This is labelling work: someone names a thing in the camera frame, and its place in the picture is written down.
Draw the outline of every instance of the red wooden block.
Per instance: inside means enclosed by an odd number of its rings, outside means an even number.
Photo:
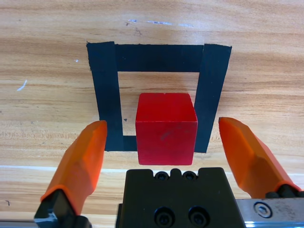
[[[141,94],[136,114],[141,165],[191,165],[198,120],[189,94]]]

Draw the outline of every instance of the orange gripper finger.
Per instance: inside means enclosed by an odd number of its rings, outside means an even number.
[[[240,121],[221,117],[219,132],[227,161],[238,186],[252,198],[264,198],[288,184],[298,191],[270,149]]]
[[[107,136],[106,121],[88,125],[66,150],[41,201],[62,189],[76,215],[80,215],[87,196],[98,182],[104,159]]]

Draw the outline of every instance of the table surface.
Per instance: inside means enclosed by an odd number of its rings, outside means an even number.
[[[86,42],[232,46],[208,151],[179,168],[223,167],[235,196],[249,197],[221,145],[217,119],[229,116],[249,125],[304,188],[303,1],[1,0],[0,11],[0,219],[33,218],[64,151],[98,120]],[[198,73],[119,73],[124,134],[135,134],[140,93],[194,99],[197,80]],[[94,227],[114,227],[125,172],[134,168],[172,167],[106,152],[83,209]]]

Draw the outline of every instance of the black tape square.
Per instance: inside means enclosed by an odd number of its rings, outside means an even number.
[[[87,43],[99,119],[108,124],[106,151],[137,151],[136,136],[123,135],[118,71],[199,72],[194,108],[195,152],[206,152],[232,47]]]

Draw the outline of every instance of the metal rail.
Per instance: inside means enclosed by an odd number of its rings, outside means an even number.
[[[304,228],[304,198],[237,199],[237,205],[247,228]],[[0,221],[0,228],[38,226],[33,221]]]

